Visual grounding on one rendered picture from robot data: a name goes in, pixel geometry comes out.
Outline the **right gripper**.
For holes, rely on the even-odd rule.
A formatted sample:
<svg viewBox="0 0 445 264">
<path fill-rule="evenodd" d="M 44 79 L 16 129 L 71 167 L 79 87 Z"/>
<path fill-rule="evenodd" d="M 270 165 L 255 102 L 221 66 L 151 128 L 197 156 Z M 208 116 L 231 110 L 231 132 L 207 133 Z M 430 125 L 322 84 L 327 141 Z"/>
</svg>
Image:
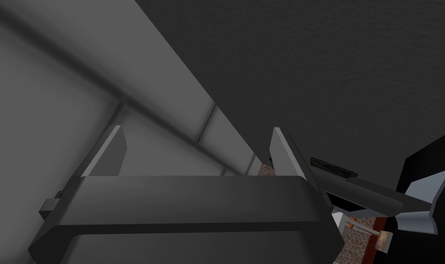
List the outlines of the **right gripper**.
<svg viewBox="0 0 445 264">
<path fill-rule="evenodd" d="M 359 218 L 395 216 L 398 230 L 438 234 L 433 213 L 445 187 L 445 171 L 412 182 L 403 194 L 314 157 L 310 169 L 336 210 Z"/>
</svg>

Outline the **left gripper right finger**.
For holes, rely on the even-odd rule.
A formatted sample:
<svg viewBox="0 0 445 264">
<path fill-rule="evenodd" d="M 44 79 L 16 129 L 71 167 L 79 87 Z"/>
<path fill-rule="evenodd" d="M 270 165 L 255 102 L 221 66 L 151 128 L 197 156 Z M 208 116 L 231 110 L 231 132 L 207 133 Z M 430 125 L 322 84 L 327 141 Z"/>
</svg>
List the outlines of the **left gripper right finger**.
<svg viewBox="0 0 445 264">
<path fill-rule="evenodd" d="M 269 151 L 276 175 L 314 178 L 309 165 L 286 128 L 273 129 Z"/>
</svg>

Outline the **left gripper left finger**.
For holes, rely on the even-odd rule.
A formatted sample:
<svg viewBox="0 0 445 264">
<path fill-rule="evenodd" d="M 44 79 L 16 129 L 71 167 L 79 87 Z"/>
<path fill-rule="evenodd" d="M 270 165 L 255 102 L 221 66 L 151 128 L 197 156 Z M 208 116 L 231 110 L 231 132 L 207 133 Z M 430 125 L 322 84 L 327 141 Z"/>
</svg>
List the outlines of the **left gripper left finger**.
<svg viewBox="0 0 445 264">
<path fill-rule="evenodd" d="M 110 126 L 74 171 L 74 177 L 116 176 L 119 174 L 127 144 L 121 126 Z"/>
</svg>

